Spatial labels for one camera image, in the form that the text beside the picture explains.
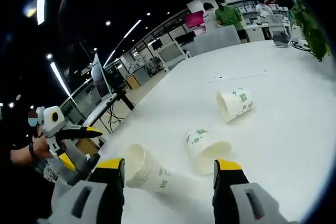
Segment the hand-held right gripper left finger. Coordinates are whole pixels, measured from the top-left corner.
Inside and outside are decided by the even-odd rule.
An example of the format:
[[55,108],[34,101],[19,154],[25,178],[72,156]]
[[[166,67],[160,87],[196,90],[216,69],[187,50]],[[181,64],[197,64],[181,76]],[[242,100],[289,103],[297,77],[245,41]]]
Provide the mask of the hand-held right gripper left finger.
[[100,162],[58,200],[52,214],[37,223],[121,223],[124,206],[124,158]]

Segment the person's left hand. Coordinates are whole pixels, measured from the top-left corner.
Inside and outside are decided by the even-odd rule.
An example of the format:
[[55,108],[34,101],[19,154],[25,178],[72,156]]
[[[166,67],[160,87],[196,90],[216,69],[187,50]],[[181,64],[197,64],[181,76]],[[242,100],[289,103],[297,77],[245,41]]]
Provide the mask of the person's left hand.
[[33,142],[33,151],[38,158],[48,159],[53,158],[49,150],[49,145],[47,144],[47,137],[42,135]]

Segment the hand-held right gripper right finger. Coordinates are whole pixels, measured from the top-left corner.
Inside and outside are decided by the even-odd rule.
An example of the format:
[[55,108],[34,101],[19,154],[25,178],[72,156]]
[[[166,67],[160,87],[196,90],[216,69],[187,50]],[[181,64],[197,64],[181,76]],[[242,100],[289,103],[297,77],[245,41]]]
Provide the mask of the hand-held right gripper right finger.
[[251,183],[242,167],[224,159],[214,161],[215,223],[289,223],[279,203],[258,183]]

